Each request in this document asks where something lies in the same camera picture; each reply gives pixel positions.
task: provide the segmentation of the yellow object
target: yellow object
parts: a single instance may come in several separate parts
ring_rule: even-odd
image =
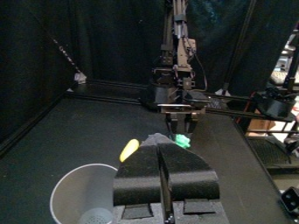
[[[139,148],[139,142],[136,139],[132,139],[127,145],[125,145],[125,148],[123,149],[121,153],[120,153],[120,156],[119,156],[119,160],[120,162],[123,163],[127,158],[135,153],[135,151],[137,150]]]

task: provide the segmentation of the black table surface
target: black table surface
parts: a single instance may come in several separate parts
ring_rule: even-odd
[[[53,223],[52,189],[81,165],[119,166],[127,142],[168,135],[164,115],[141,106],[63,99],[0,160],[0,223]],[[229,117],[201,115],[191,137],[219,176],[231,224],[292,223],[279,191]]]

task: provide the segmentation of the black curtain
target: black curtain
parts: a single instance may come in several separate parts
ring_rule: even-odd
[[[208,78],[223,86],[251,1],[189,0],[189,38]],[[75,69],[56,39],[88,78],[147,84],[160,55],[164,0],[4,0],[0,3],[0,141],[63,94]],[[265,87],[299,18],[297,0],[257,0],[228,91],[249,95]],[[192,67],[203,88],[203,71]]]
[[[223,86],[251,1],[189,0],[189,38],[208,78],[208,91]],[[91,79],[145,84],[160,55],[164,1],[75,0],[79,64]],[[265,87],[279,54],[299,18],[296,0],[257,0],[229,81],[233,95]],[[203,88],[196,61],[196,82]]]
[[[71,86],[75,70],[52,39],[72,53],[68,1],[0,3],[0,142]]]

